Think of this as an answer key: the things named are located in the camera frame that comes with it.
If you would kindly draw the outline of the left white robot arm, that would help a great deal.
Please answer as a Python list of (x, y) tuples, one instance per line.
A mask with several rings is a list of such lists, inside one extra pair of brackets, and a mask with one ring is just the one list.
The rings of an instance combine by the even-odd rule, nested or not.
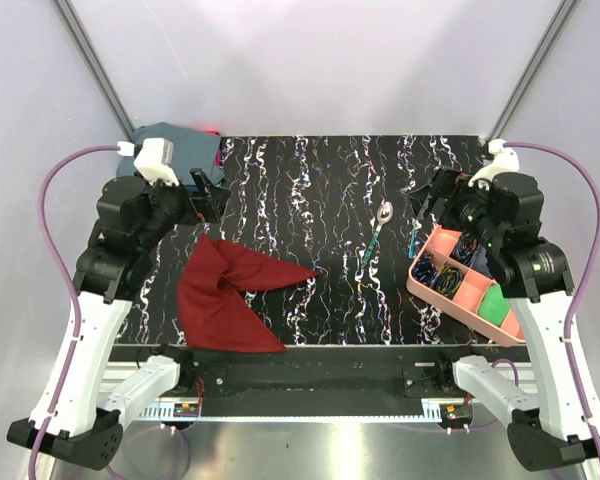
[(106, 468), (129, 424), (157, 398), (188, 394), (194, 355), (160, 345), (110, 394), (99, 389), (122, 321), (153, 268), (151, 252), (177, 225), (217, 223), (229, 189), (200, 169), (188, 181), (139, 174), (107, 182), (98, 219), (69, 283), (71, 313), (51, 376), (30, 416), (11, 423), (9, 442), (92, 470)]

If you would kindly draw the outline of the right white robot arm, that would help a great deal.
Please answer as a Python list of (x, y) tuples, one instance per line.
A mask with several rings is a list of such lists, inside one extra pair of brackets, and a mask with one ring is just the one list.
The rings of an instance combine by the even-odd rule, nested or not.
[(528, 471), (576, 465), (600, 479), (600, 400), (575, 325), (583, 285), (573, 281), (566, 254), (540, 235), (544, 196), (537, 181), (516, 172), (472, 180), (441, 169), (408, 193), (417, 218), (434, 207), (440, 227), (471, 235), (508, 299), (522, 333), (536, 384), (524, 392), (481, 356), (439, 366), (434, 384), (446, 396), (464, 391), (505, 427)]

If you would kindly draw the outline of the dark red cloth napkin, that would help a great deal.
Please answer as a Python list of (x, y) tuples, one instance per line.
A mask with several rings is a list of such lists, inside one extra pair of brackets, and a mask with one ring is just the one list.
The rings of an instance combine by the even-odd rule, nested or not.
[(178, 285), (178, 313), (186, 345), (237, 353), (286, 350), (246, 304), (246, 291), (270, 291), (317, 276), (224, 239), (199, 237)]

